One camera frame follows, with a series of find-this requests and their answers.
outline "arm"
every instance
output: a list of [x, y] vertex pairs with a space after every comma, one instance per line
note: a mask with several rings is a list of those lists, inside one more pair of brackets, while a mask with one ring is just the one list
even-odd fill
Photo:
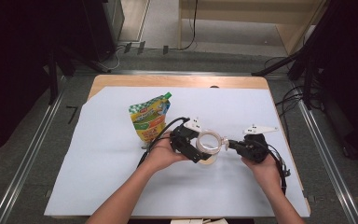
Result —
[[187, 160], [184, 155], [173, 152], [169, 139], [160, 140], [138, 169], [92, 214], [87, 223], [127, 223], [152, 175], [184, 160]]
[[255, 180], [266, 194], [278, 223], [305, 223], [281, 190], [281, 179], [275, 160], [268, 155], [260, 164], [242, 158], [254, 173]]

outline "food pouch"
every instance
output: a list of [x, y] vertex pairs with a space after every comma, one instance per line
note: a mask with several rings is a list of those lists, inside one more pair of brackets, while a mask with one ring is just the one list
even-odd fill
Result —
[[132, 124], [142, 141], [151, 142], [165, 128], [165, 115], [171, 105], [168, 100], [171, 96], [167, 92], [145, 103], [130, 105]]

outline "white tabletop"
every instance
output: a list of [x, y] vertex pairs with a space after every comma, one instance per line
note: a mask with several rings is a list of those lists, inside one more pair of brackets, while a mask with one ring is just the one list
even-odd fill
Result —
[[[278, 127], [265, 137], [292, 171], [286, 196], [302, 217], [310, 215], [269, 90], [106, 87], [82, 108], [46, 216], [90, 216], [124, 183], [144, 153], [128, 107], [167, 91], [172, 94], [167, 123], [198, 117], [202, 128], [235, 140], [243, 139], [242, 131], [253, 124]], [[132, 216], [273, 217], [273, 212], [236, 151], [222, 150], [212, 165], [181, 161], [155, 174]]]

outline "forearm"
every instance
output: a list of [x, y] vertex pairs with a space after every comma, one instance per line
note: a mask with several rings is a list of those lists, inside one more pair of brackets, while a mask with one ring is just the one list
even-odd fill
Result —
[[127, 223], [150, 177], [155, 173], [142, 164], [89, 218], [87, 223]]
[[287, 223], [305, 223], [300, 217], [296, 209], [287, 200], [280, 188], [278, 189], [263, 189], [266, 193], [275, 217], [280, 224]]

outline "metal rail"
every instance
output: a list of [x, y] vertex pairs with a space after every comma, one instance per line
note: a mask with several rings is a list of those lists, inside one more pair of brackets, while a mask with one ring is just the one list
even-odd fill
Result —
[[27, 175], [29, 174], [32, 165], [34, 164], [34, 160], [37, 156], [37, 153], [39, 152], [39, 148], [41, 147], [46, 133], [48, 132], [48, 128], [60, 106], [65, 83], [66, 77], [62, 77], [61, 85], [63, 85], [63, 87], [57, 99], [52, 105], [48, 107], [42, 122], [39, 124], [39, 127], [34, 134], [34, 138], [31, 141], [31, 144], [29, 145], [24, 157], [22, 158], [21, 164], [16, 174], [14, 175], [5, 192], [2, 202], [0, 203], [0, 224], [7, 222], [7, 218], [10, 215], [11, 209], [13, 208], [14, 203], [20, 195], [22, 186], [24, 185]]
[[318, 149], [321, 159], [324, 163], [324, 168], [330, 177], [348, 221], [353, 224], [358, 224], [358, 209], [356, 203], [354, 202], [347, 184], [345, 183], [336, 166], [336, 163], [334, 162], [333, 156], [330, 154], [328, 146], [324, 141], [324, 137], [319, 130], [312, 111], [308, 110], [302, 101], [299, 103], [299, 107], [304, 116], [304, 120], [307, 122], [313, 141], [315, 142], [316, 148]]

